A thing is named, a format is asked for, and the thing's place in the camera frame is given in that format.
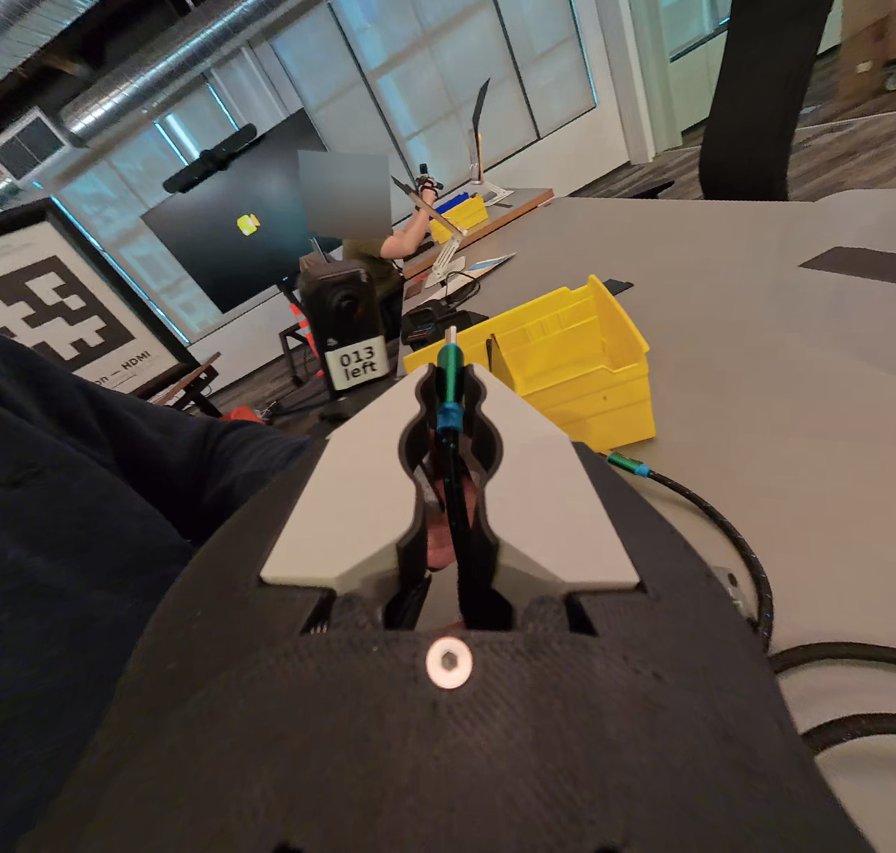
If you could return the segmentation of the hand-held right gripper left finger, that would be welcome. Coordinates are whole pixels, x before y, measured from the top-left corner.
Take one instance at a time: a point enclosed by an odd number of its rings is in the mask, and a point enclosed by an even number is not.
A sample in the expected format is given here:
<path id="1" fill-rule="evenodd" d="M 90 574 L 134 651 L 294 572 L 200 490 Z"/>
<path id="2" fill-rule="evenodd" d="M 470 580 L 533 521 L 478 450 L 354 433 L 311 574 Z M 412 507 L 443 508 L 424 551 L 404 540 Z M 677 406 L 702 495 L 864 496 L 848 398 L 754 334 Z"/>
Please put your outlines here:
<path id="1" fill-rule="evenodd" d="M 415 370 L 335 429 L 260 572 L 273 586 L 356 594 L 415 628 L 431 583 L 426 502 L 434 370 Z"/>

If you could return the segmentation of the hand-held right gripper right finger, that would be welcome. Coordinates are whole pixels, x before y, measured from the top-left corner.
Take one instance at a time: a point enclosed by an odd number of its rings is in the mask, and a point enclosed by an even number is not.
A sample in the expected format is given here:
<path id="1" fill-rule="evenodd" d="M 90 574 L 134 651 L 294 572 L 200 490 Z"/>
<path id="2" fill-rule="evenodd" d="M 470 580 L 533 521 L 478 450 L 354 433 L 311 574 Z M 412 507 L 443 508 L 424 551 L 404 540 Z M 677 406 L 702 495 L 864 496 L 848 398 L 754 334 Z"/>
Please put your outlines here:
<path id="1" fill-rule="evenodd" d="M 641 578 L 571 438 L 487 370 L 465 409 L 483 475 L 460 556 L 470 630 L 511 630 L 541 597 L 629 592 Z"/>

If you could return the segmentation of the yellow plastic bin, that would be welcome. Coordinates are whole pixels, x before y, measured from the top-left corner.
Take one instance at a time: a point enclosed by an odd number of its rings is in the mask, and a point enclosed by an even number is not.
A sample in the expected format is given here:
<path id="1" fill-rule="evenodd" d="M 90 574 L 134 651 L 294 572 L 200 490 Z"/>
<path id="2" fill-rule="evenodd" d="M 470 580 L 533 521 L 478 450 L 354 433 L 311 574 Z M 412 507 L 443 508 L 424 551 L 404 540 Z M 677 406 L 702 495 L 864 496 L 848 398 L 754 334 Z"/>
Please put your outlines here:
<path id="1" fill-rule="evenodd" d="M 461 331 L 458 345 L 465 364 L 487 367 L 596 452 L 656 436 L 649 345 L 594 275 Z"/>
<path id="2" fill-rule="evenodd" d="M 489 218 L 487 206 L 480 194 L 469 196 L 464 193 L 456 196 L 447 204 L 436 208 L 436 211 L 462 231 L 473 231 Z M 442 221 L 433 219 L 429 223 L 429 233 L 433 241 L 439 244 L 446 243 L 453 234 Z"/>

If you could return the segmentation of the person's left hand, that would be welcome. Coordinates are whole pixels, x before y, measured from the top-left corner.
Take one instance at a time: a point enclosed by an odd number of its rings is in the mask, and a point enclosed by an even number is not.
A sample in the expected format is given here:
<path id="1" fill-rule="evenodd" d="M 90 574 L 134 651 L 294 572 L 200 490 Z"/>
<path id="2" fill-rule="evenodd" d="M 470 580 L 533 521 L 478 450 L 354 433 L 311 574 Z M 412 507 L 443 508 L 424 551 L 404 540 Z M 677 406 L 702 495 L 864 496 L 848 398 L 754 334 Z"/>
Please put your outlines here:
<path id="1" fill-rule="evenodd" d="M 473 479 L 463 476 L 463 490 L 469 525 L 473 525 L 476 509 L 477 488 Z M 450 532 L 450 525 L 445 512 L 439 510 L 435 500 L 430 497 L 425 501 L 425 523 L 427 527 L 427 567 L 436 573 L 455 563 L 456 555 Z"/>

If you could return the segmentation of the black pouch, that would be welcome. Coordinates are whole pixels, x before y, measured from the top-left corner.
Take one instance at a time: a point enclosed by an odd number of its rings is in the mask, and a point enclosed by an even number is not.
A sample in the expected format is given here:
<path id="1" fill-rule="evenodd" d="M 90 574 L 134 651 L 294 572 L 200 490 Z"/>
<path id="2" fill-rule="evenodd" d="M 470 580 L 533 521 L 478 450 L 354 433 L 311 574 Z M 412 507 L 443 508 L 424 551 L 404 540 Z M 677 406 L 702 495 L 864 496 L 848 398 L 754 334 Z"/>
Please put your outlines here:
<path id="1" fill-rule="evenodd" d="M 444 341 L 446 333 L 452 327 L 457 332 L 463 332 L 487 320 L 489 318 L 481 313 L 447 308 L 431 301 L 401 317 L 400 343 L 417 351 Z"/>

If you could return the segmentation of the large black television screen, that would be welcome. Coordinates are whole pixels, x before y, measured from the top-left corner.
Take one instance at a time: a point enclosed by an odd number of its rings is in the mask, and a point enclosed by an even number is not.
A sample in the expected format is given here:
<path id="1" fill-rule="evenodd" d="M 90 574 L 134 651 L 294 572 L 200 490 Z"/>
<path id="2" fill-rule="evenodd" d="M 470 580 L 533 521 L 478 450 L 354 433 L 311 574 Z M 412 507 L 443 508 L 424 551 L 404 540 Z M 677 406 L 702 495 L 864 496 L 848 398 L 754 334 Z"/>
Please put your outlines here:
<path id="1" fill-rule="evenodd" d="M 301 151 L 326 151 L 304 108 L 140 217 L 223 313 L 295 277 L 313 250 Z"/>

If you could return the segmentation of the tilted black panel on stand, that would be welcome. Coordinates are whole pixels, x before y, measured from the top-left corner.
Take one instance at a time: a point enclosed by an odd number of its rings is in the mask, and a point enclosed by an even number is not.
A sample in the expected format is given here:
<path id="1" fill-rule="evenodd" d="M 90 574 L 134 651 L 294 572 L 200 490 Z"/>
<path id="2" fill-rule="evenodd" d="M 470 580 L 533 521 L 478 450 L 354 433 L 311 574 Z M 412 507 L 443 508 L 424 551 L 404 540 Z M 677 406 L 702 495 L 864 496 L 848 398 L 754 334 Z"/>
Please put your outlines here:
<path id="1" fill-rule="evenodd" d="M 483 136 L 480 123 L 489 83 L 490 78 L 487 78 L 476 94 L 468 133 L 469 178 L 463 192 L 469 197 L 479 196 L 484 200 L 486 207 L 498 207 L 508 205 L 507 200 L 512 191 L 499 187 L 485 178 Z"/>

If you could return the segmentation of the white printed board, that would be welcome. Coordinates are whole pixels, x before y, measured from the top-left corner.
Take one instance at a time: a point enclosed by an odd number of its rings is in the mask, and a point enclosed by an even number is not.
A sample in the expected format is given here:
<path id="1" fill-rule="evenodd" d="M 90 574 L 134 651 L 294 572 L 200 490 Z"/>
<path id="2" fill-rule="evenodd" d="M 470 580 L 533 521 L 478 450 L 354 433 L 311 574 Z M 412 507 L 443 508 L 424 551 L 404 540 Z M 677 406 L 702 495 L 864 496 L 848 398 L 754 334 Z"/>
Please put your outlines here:
<path id="1" fill-rule="evenodd" d="M 75 376 L 141 399 L 199 366 L 51 199 L 2 210 L 1 331 Z"/>

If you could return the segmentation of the black office chair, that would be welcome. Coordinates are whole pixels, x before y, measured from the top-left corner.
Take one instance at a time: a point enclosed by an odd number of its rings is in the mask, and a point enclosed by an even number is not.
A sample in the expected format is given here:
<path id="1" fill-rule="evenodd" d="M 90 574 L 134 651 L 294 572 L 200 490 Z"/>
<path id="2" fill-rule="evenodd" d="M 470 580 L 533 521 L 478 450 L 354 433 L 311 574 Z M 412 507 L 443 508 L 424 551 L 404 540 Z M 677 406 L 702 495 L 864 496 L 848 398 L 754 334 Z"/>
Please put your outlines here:
<path id="1" fill-rule="evenodd" d="M 705 201 L 786 202 L 799 115 L 834 0 L 732 0 L 698 167 Z"/>

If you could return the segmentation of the brown cardboard box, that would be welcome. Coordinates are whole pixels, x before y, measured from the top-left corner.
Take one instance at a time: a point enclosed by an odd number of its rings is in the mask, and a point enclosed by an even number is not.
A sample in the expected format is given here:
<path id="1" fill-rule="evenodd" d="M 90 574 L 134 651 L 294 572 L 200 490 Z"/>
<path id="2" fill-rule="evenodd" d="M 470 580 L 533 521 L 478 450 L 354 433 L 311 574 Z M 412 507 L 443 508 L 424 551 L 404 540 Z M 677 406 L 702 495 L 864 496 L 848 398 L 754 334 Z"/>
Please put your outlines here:
<path id="1" fill-rule="evenodd" d="M 837 99 L 853 108 L 894 91 L 895 0 L 842 0 Z"/>

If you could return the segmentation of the metal duct pipe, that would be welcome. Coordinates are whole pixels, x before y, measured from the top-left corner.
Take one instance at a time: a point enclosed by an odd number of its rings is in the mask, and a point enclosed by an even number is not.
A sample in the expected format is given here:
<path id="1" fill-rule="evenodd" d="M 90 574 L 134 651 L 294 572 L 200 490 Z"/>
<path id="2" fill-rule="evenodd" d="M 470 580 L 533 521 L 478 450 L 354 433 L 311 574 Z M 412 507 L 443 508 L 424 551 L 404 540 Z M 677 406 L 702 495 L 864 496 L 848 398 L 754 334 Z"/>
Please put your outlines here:
<path id="1" fill-rule="evenodd" d="M 324 0 L 206 0 L 66 104 L 63 129 L 87 144 L 155 107 L 286 14 Z"/>

